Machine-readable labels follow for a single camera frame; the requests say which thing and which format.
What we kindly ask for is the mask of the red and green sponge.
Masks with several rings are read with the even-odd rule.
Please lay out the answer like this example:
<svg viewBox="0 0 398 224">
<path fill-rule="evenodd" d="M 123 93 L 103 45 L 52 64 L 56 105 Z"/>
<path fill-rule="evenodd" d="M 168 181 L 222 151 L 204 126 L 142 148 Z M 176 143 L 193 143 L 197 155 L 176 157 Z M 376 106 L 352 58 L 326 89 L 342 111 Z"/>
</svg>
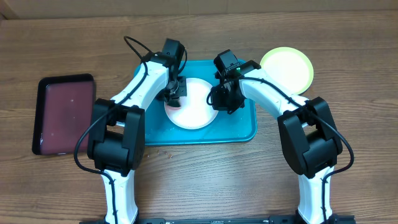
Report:
<svg viewBox="0 0 398 224">
<path fill-rule="evenodd" d="M 169 101 L 167 103 L 167 107 L 170 110 L 179 110 L 181 108 L 181 104 L 178 100 L 177 101 Z"/>
</svg>

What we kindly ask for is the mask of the yellow-green plate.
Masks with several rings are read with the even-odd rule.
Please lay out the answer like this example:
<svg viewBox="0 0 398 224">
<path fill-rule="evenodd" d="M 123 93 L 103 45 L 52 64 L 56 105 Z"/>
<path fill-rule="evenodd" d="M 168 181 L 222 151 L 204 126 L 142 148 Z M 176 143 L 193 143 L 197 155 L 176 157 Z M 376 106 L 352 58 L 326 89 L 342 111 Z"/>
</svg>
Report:
<svg viewBox="0 0 398 224">
<path fill-rule="evenodd" d="M 291 47 L 278 47 L 268 51 L 260 65 L 275 81 L 297 95 L 305 93 L 314 78 L 310 59 Z"/>
</svg>

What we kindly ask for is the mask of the white plate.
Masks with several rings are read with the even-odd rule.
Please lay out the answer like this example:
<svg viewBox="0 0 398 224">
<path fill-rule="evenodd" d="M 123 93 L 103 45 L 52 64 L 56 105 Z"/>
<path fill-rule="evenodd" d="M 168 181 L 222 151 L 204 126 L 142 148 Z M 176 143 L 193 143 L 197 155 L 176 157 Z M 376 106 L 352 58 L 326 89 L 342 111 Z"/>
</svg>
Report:
<svg viewBox="0 0 398 224">
<path fill-rule="evenodd" d="M 183 129 L 200 129 L 209 125 L 218 114 L 208 105 L 206 98 L 212 85 L 199 78 L 187 79 L 187 96 L 180 97 L 180 107 L 164 103 L 167 117 L 173 124 Z"/>
</svg>

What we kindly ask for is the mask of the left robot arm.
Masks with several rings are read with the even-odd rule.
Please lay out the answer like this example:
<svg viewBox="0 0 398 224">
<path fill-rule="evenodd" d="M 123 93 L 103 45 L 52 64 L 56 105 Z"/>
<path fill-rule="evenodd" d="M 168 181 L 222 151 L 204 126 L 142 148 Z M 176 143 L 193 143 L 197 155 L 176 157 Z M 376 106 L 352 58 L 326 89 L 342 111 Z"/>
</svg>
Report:
<svg viewBox="0 0 398 224">
<path fill-rule="evenodd" d="M 107 213 L 103 223 L 137 223 L 134 201 L 134 171 L 145 149 L 145 113 L 153 100 L 178 108 L 187 95 L 180 73 L 187 51 L 177 40 L 167 39 L 160 52 L 140 56 L 138 73 L 110 100 L 97 99 L 91 124 L 83 133 L 88 138 L 87 155 L 95 164 L 93 173 L 105 185 Z"/>
</svg>

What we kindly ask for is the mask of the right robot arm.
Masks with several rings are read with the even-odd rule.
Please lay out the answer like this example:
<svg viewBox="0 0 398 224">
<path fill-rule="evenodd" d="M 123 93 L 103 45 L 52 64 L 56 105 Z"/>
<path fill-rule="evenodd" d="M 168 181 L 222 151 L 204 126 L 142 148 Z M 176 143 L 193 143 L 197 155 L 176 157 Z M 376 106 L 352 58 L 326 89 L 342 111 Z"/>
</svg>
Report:
<svg viewBox="0 0 398 224">
<path fill-rule="evenodd" d="M 336 222 L 330 206 L 330 179 L 343 147 L 327 102 L 292 93 L 258 63 L 241 63 L 230 50 L 218 54 L 213 63 L 220 82 L 206 102 L 214 110 L 232 114 L 244 107 L 245 100 L 252 100 L 277 120 L 282 153 L 298 174 L 298 221 Z"/>
</svg>

